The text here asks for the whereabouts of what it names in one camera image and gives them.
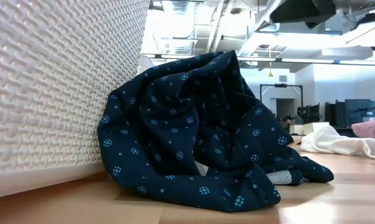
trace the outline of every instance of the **wooden table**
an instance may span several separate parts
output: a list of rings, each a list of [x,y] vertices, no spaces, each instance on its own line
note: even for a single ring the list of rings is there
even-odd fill
[[[335,173],[330,184],[278,186],[282,202],[223,213],[155,202],[106,175],[0,198],[0,223],[375,223],[375,160],[302,153]]]

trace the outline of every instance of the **pink cloth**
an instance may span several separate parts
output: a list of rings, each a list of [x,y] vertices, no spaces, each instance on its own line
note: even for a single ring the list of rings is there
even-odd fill
[[[352,130],[359,138],[375,139],[375,120],[363,123],[353,124]]]

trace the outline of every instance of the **blue polka dot pattern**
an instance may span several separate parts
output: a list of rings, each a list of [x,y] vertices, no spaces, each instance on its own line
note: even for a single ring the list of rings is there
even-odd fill
[[[158,65],[103,99],[103,164],[148,198],[244,212],[281,200],[269,173],[289,172],[288,185],[334,178],[287,146],[293,139],[242,78],[235,52]],[[206,175],[195,161],[209,165]]]

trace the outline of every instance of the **navy blue fabric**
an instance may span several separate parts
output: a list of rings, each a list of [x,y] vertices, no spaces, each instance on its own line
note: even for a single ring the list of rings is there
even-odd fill
[[[155,66],[111,92],[98,137],[107,172],[165,202],[242,212],[279,203],[266,173],[333,180],[251,92],[235,52]],[[194,161],[209,167],[201,176]]]

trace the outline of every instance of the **white woven panel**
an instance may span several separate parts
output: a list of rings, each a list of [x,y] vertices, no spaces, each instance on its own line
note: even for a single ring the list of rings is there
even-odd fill
[[[96,128],[136,75],[149,0],[0,0],[0,196],[103,170]]]

